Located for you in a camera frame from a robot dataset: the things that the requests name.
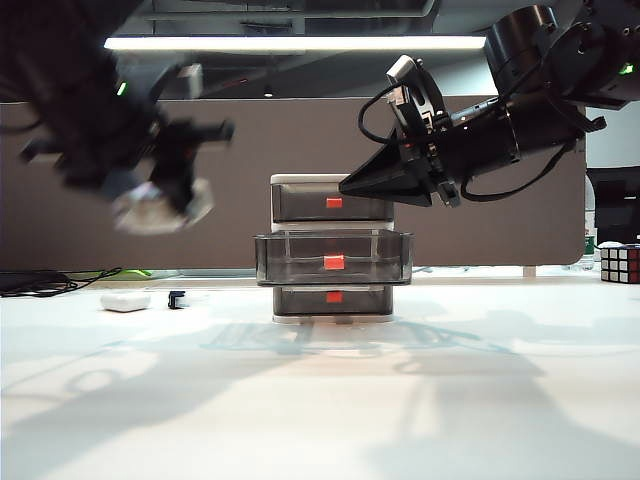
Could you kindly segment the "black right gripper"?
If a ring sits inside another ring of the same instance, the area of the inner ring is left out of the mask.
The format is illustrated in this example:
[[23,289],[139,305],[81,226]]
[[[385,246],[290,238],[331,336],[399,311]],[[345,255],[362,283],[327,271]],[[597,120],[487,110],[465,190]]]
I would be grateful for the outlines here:
[[[436,194],[444,205],[457,207],[463,199],[487,203],[521,191],[469,191],[473,178],[520,160],[509,114],[495,99],[456,119],[438,111],[422,122],[410,120],[392,128],[388,139],[395,143],[384,144],[339,184],[342,194],[414,206],[431,206]],[[393,175],[402,180],[374,182]]]

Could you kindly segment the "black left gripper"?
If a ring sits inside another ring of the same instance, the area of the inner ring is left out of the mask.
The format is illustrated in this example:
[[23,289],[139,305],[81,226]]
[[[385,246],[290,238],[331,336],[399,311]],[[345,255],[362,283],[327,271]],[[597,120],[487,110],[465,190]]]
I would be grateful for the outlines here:
[[204,143],[229,143],[235,133],[231,120],[197,124],[177,120],[160,126],[150,147],[155,162],[151,182],[168,198],[175,210],[186,210],[194,197],[194,159]]

